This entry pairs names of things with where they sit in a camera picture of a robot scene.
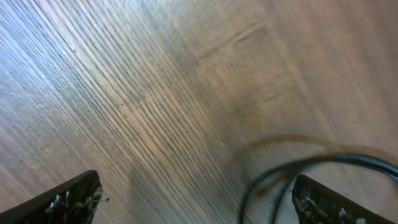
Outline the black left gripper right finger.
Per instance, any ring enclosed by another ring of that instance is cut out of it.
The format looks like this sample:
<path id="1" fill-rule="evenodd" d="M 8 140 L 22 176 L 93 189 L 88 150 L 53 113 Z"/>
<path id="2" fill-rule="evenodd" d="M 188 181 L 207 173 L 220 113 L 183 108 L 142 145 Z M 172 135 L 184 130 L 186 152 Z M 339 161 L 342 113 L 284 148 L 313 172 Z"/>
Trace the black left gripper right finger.
<path id="1" fill-rule="evenodd" d="M 302 174 L 295 181 L 292 203 L 300 224 L 394 224 Z"/>

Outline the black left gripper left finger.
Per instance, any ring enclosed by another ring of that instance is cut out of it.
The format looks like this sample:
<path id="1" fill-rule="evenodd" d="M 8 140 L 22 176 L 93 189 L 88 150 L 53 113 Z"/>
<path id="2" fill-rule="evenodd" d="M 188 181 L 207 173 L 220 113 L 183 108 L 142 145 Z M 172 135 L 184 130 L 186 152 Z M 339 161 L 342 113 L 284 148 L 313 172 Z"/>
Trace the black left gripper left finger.
<path id="1" fill-rule="evenodd" d="M 1 224 L 90 224 L 105 201 L 98 172 L 88 170 L 1 212 Z"/>

